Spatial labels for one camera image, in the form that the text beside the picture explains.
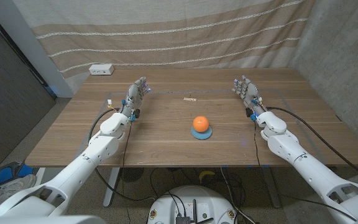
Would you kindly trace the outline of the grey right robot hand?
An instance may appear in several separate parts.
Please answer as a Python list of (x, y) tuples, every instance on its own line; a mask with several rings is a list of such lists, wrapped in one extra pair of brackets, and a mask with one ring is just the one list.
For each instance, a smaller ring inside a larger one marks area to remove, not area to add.
[(266, 112), (256, 85), (253, 84), (249, 78), (246, 78), (245, 75), (242, 76), (242, 80), (234, 79), (234, 88), (232, 91), (240, 96), (246, 107), (246, 111), (251, 111), (256, 116)]

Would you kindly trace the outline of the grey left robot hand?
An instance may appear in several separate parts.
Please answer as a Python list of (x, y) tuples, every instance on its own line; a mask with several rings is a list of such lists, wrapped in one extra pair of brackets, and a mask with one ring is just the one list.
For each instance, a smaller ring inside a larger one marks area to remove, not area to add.
[(125, 97), (125, 103), (123, 104), (120, 113), (130, 117), (136, 109), (140, 108), (143, 97), (150, 92), (150, 88), (147, 86), (146, 81), (147, 79), (145, 77), (141, 77), (129, 86)]

